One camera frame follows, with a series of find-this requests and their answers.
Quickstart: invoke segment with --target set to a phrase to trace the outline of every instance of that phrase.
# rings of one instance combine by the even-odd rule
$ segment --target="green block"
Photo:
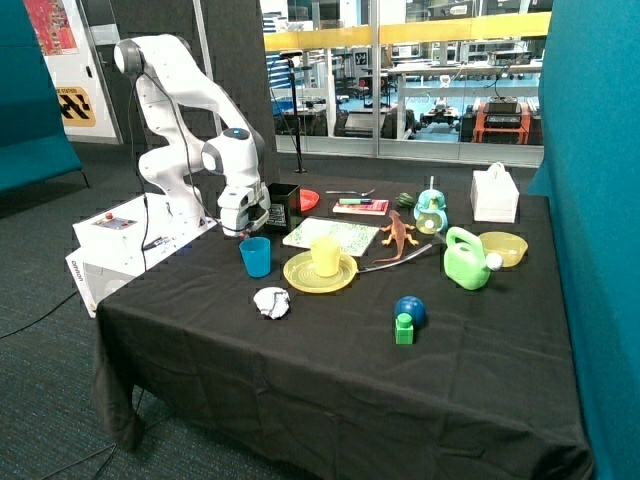
[[[401,313],[396,317],[396,345],[410,345],[413,343],[413,320],[408,313]]]

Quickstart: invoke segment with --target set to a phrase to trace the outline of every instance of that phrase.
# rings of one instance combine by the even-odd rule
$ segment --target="gray carpet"
[[[25,326],[75,291],[64,257],[77,248],[71,225],[140,193],[128,147],[76,145],[92,184],[71,173],[0,195],[0,336]],[[283,155],[283,181],[295,181],[296,160]],[[374,159],[305,157],[313,174],[372,180],[412,179],[469,188],[470,166]],[[533,170],[512,174],[525,191]],[[215,207],[220,178],[196,184]],[[76,295],[43,321],[0,340],[0,478],[39,479],[108,447],[90,399],[94,325]],[[137,390],[135,398],[140,395]],[[169,417],[144,394],[141,416],[156,424],[135,454],[116,451],[100,472],[111,479],[305,479],[313,476],[270,462],[216,431]],[[110,449],[50,478],[90,479]]]

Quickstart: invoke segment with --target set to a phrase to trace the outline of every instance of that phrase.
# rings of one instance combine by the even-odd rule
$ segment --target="blue cup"
[[[260,278],[271,271],[271,242],[268,238],[253,237],[240,243],[240,253],[250,277]]]

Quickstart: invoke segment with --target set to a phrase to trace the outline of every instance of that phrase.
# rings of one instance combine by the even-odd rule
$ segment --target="yellow railing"
[[[495,15],[457,20],[403,23],[380,26],[380,43],[441,42],[482,40],[505,37],[541,37],[547,35],[551,13]],[[371,27],[336,28],[312,32],[268,33],[265,50],[278,52],[353,47],[371,44]]]

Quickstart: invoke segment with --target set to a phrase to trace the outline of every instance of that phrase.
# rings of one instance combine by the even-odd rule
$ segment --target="blue ball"
[[[427,323],[427,309],[418,297],[409,295],[398,300],[393,310],[393,318],[397,318],[401,313],[411,315],[414,328],[422,328]]]

